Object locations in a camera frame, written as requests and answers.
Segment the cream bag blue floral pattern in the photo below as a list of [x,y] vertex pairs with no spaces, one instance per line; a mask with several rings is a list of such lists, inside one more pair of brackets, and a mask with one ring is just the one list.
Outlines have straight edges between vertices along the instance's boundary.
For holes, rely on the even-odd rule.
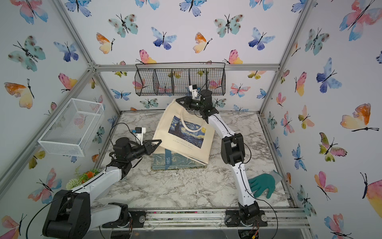
[[169,159],[162,153],[154,154],[151,168],[152,170],[178,170],[206,168],[206,166],[177,153],[172,154]]

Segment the cream bag starry night print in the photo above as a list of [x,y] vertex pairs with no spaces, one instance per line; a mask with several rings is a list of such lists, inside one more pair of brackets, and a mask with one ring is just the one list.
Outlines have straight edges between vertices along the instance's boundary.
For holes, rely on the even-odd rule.
[[163,149],[208,165],[214,133],[205,120],[188,113],[173,100],[162,114],[153,139],[162,140]]

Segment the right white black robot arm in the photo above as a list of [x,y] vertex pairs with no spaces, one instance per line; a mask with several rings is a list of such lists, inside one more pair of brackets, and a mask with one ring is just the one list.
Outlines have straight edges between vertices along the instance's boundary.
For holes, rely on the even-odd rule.
[[176,102],[184,109],[198,111],[200,116],[208,123],[221,138],[221,158],[227,164],[233,174],[235,186],[238,192],[238,216],[231,221],[226,219],[228,227],[254,226],[266,227],[268,225],[266,214],[260,209],[256,198],[250,190],[250,184],[245,171],[245,143],[243,135],[235,133],[223,121],[218,110],[212,103],[212,92],[201,90],[200,99],[195,95],[196,89],[191,90],[191,96],[176,99]]

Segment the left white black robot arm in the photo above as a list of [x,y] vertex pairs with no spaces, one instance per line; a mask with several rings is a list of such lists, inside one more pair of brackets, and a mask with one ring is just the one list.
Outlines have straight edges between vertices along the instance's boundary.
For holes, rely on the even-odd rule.
[[61,190],[48,203],[42,235],[54,239],[82,239],[89,230],[98,228],[133,228],[128,205],[109,203],[92,209],[91,204],[106,194],[116,182],[124,179],[134,168],[132,162],[151,155],[160,146],[160,139],[142,140],[143,132],[133,134],[134,140],[121,137],[109,154],[111,162],[98,175],[72,190]]

